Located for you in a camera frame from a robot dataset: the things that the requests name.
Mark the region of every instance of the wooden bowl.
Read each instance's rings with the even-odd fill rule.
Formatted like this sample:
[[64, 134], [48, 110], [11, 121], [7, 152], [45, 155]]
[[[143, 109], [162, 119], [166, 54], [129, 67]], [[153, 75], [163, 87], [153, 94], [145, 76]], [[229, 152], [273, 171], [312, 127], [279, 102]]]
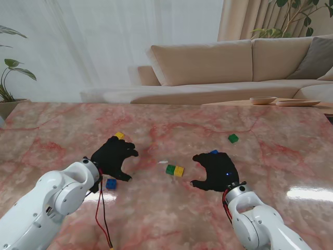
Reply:
[[276, 100], [277, 97], [273, 96], [256, 96], [251, 97], [250, 102], [254, 105], [267, 105]]

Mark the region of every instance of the green block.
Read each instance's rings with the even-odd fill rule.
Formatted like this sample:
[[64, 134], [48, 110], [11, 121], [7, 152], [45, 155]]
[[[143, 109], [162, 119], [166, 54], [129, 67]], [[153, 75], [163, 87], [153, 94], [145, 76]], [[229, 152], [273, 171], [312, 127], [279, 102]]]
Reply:
[[229, 140], [231, 143], [235, 143], [235, 142], [238, 142], [238, 137], [237, 137], [237, 135], [235, 135], [235, 134], [231, 134], [231, 135], [229, 135], [228, 140]]
[[168, 174], [171, 174], [172, 176], [173, 176], [173, 173], [174, 173], [174, 171], [175, 171], [175, 168], [176, 168], [176, 166], [174, 166], [174, 165], [168, 165], [167, 167], [166, 167], [166, 173], [168, 173]]

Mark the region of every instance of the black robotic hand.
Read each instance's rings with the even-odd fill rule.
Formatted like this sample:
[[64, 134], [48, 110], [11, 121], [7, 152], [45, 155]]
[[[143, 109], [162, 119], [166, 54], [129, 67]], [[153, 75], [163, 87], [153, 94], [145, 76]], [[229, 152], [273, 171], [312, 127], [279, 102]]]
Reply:
[[126, 158], [138, 156], [135, 145], [113, 136], [100, 147], [91, 157], [103, 174], [108, 174], [117, 180], [129, 181], [132, 177], [121, 171], [121, 166]]
[[193, 160], [200, 163], [207, 173], [205, 181], [193, 180], [191, 184], [202, 190], [224, 192], [228, 185], [239, 182], [235, 165], [226, 153], [208, 153], [193, 156]]

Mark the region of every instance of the beige sofa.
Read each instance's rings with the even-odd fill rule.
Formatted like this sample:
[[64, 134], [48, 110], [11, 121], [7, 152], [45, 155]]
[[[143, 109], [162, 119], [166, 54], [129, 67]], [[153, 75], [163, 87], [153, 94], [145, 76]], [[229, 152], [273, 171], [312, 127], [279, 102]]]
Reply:
[[[333, 39], [333, 35], [322, 36]], [[311, 37], [204, 45], [152, 46], [152, 66], [130, 69], [133, 86], [93, 89], [84, 102], [206, 104], [252, 96], [333, 102], [333, 81], [285, 80], [305, 57]]]

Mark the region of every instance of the yellow block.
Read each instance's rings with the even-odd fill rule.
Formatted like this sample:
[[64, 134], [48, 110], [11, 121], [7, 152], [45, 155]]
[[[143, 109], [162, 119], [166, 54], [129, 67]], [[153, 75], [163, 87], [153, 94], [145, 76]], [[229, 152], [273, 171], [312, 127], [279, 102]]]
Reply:
[[173, 172], [174, 176], [182, 177], [184, 172], [184, 168], [176, 166], [175, 171]]
[[117, 132], [115, 136], [118, 137], [119, 140], [124, 138], [124, 134], [120, 132]]

